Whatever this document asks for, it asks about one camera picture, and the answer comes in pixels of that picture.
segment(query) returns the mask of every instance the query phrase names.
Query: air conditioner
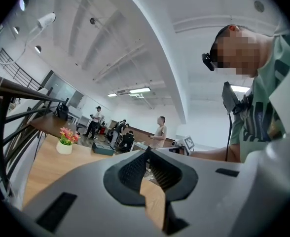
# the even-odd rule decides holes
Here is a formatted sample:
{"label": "air conditioner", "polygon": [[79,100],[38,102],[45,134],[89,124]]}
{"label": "air conditioner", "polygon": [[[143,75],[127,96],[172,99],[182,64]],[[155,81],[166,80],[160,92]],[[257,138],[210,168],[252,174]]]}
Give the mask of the air conditioner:
{"label": "air conditioner", "polygon": [[128,89],[122,89],[122,90],[118,90],[116,93],[118,95],[127,95],[127,94],[130,94],[130,91]]}

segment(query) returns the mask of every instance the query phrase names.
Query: person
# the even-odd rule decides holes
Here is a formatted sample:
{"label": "person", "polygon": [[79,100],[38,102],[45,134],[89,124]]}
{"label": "person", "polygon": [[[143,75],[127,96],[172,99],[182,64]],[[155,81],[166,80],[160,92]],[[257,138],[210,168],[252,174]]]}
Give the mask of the person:
{"label": "person", "polygon": [[88,137],[90,131],[92,131],[90,139],[94,139],[95,136],[95,129],[98,127],[99,120],[102,118],[101,107],[97,107],[97,113],[93,116],[92,121],[90,122],[87,132],[83,134],[83,136]]}
{"label": "person", "polygon": [[129,131],[129,134],[131,134],[133,136],[133,138],[134,138],[134,134],[133,134],[132,130]]}
{"label": "person", "polygon": [[123,123],[124,123],[124,124],[126,123],[126,119],[124,119],[124,120],[122,120],[122,121],[116,123],[115,126],[114,126],[113,128],[116,129],[118,125],[123,124]]}
{"label": "person", "polygon": [[[216,69],[235,68],[236,74],[254,78],[246,93],[253,98],[251,105],[235,115],[228,161],[244,162],[249,153],[263,150],[270,141],[282,138],[285,133],[269,101],[290,70],[290,30],[284,26],[279,24],[270,37],[243,26],[228,25],[219,31],[211,47],[209,56]],[[225,160],[225,155],[226,147],[191,154],[213,160]]]}
{"label": "person", "polygon": [[162,148],[164,147],[164,142],[166,140],[167,135],[167,127],[165,126],[165,117],[160,116],[157,119],[157,124],[159,125],[158,129],[155,132],[155,135],[150,135],[150,138],[153,139],[153,141],[150,144],[151,148]]}
{"label": "person", "polygon": [[110,143],[110,146],[114,148],[114,145],[115,145],[115,142],[116,142],[116,139],[117,137],[119,136],[120,133],[123,133],[124,129],[129,127],[130,125],[129,124],[124,124],[124,123],[121,123],[119,124],[116,129],[113,131],[113,136],[112,136],[112,140],[111,140],[111,143]]}

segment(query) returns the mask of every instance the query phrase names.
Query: cable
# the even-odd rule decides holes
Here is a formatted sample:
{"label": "cable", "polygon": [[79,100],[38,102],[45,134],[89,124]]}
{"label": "cable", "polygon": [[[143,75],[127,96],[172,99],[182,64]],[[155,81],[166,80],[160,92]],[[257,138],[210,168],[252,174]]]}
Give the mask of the cable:
{"label": "cable", "polygon": [[228,117],[229,117],[229,134],[228,134],[228,140],[227,140],[225,161],[227,161],[227,158],[228,158],[229,140],[230,140],[230,134],[232,132],[232,118],[231,118],[230,114],[228,114]]}

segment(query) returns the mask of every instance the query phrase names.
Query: standing person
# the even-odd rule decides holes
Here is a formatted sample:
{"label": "standing person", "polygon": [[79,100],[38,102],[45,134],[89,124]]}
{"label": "standing person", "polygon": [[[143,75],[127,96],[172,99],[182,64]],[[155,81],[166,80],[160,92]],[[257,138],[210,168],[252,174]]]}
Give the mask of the standing person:
{"label": "standing person", "polygon": [[150,147],[151,148],[162,148],[164,147],[164,142],[166,140],[167,135],[167,127],[165,126],[165,117],[160,116],[157,119],[157,124],[159,124],[159,127],[157,131],[155,132],[155,135],[150,135],[150,138],[153,139]]}
{"label": "standing person", "polygon": [[119,133],[123,133],[124,129],[129,127],[129,126],[130,126],[129,124],[121,123],[116,127],[116,129],[113,131],[113,136],[112,136],[112,140],[110,143],[111,147],[114,148],[114,145],[115,145],[117,137],[119,136]]}
{"label": "standing person", "polygon": [[101,107],[98,106],[97,107],[97,113],[93,116],[93,119],[92,119],[92,121],[90,122],[90,124],[88,126],[87,132],[85,134],[83,134],[83,136],[88,137],[90,131],[92,130],[92,135],[91,135],[90,139],[94,138],[95,129],[97,128],[98,122],[101,119],[101,117],[102,117]]}

